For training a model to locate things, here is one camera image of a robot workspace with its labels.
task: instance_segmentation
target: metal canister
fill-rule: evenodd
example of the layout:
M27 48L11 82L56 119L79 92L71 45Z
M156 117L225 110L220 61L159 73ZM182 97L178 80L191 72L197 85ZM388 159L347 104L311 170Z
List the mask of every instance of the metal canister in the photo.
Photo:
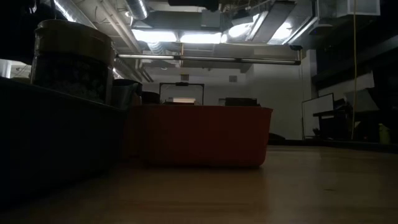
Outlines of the metal canister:
M31 83L110 104L115 51L110 37L91 28L48 20L36 29Z

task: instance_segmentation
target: light fixture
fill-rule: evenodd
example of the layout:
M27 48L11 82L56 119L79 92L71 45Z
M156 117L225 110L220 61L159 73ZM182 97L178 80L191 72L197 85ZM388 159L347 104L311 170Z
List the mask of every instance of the light fixture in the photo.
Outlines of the light fixture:
M289 22L283 23L275 32L275 34L272 36L272 39L284 39L288 38L290 34L292 33L292 25Z
M209 34L198 32L185 32L181 39L181 43L189 44L219 44L221 41L221 33Z
M229 29L228 34L232 37L239 37L240 35L245 34L246 32L249 32L251 26L253 25L252 22L248 22L245 24L240 24L233 26L232 28Z
M133 29L132 33L136 36L137 40L145 42L176 42L177 37L172 31L156 31L156 30L136 30Z
M221 36L220 42L221 42L221 43L226 43L227 41L228 41L227 35L226 35L226 34L222 35L222 36Z

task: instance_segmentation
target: yellow cord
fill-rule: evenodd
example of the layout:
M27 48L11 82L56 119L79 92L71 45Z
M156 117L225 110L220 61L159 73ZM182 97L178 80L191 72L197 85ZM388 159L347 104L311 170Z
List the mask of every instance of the yellow cord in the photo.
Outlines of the yellow cord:
M357 71L357 61L356 61L356 1L354 0L354 110L353 110L353 127L351 130L351 140L354 139L354 129L355 129L355 111L356 111L356 77Z

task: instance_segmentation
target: red bin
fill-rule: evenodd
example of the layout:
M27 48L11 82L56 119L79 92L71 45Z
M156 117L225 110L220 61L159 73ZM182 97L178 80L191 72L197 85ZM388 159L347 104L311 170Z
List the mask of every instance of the red bin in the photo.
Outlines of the red bin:
M129 150L154 165L256 167L266 158L272 109L144 105L127 124Z

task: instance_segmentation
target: wooden table surface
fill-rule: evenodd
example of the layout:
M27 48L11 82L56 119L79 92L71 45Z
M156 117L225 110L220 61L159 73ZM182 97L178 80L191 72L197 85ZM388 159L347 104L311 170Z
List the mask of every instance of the wooden table surface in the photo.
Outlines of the wooden table surface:
M398 223L398 155L278 146L260 169L116 169L0 223Z

